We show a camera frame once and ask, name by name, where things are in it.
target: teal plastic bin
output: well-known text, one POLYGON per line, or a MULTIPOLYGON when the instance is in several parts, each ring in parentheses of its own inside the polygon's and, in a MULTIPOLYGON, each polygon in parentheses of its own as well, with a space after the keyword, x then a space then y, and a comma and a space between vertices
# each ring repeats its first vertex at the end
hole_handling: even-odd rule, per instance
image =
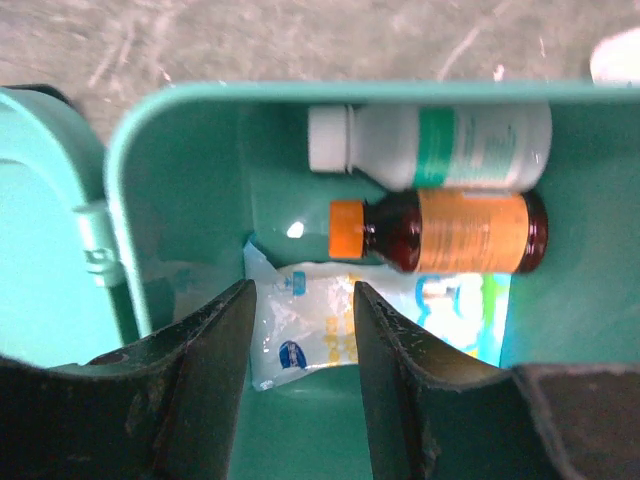
MULTIPOLYGON (((538 101, 553 116, 538 187, 550 240, 540 268, 513 280, 502 364, 640 360, 640 90, 582 84, 198 84, 149 97, 115 133, 104 179, 135 329, 148 335, 241 279, 252 233, 276 267, 329 260, 329 201, 383 194, 362 176, 309 171, 309 106, 538 101), (298 239, 286 235, 295 222, 298 239)), ((126 319, 95 308, 96 324, 126 319)), ((245 382, 230 478, 371 475, 357 367, 261 393, 245 382)))

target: cough syrup bottle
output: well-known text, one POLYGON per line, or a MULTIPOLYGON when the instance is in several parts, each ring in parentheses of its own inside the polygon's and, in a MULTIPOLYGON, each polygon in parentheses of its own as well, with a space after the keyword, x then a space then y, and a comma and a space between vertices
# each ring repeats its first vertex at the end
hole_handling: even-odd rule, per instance
POLYGON ((403 272, 530 272, 547 238, 533 192, 406 190, 373 205, 335 201, 329 212, 329 256, 373 254, 403 272))
POLYGON ((479 188, 523 192, 551 146, 546 103, 309 109, 314 172, 360 170, 389 190, 479 188))

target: plastic packet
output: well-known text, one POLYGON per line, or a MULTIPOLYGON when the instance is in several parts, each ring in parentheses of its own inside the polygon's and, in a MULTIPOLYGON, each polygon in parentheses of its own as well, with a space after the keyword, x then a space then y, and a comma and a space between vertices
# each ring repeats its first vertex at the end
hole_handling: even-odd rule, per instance
POLYGON ((251 242, 244 261, 257 289, 251 342, 256 390, 357 363, 353 292, 359 280, 450 345, 492 365, 500 361, 509 275, 403 274, 385 265, 311 262, 276 270, 251 242))

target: orange label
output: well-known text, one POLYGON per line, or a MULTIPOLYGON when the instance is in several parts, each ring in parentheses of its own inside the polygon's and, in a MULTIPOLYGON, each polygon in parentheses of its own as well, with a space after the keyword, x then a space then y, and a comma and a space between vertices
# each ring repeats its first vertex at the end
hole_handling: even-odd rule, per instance
POLYGON ((518 268, 529 236, 521 195, 420 190, 422 238, 416 271, 505 272, 518 268))

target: gray floor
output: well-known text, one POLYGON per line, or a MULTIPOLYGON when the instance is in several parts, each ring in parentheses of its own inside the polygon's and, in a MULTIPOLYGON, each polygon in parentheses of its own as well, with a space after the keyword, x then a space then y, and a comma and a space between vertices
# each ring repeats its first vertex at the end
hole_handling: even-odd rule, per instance
POLYGON ((635 25, 640 0, 0 0, 0 84, 61 88, 106 140, 172 83, 579 78, 635 25))

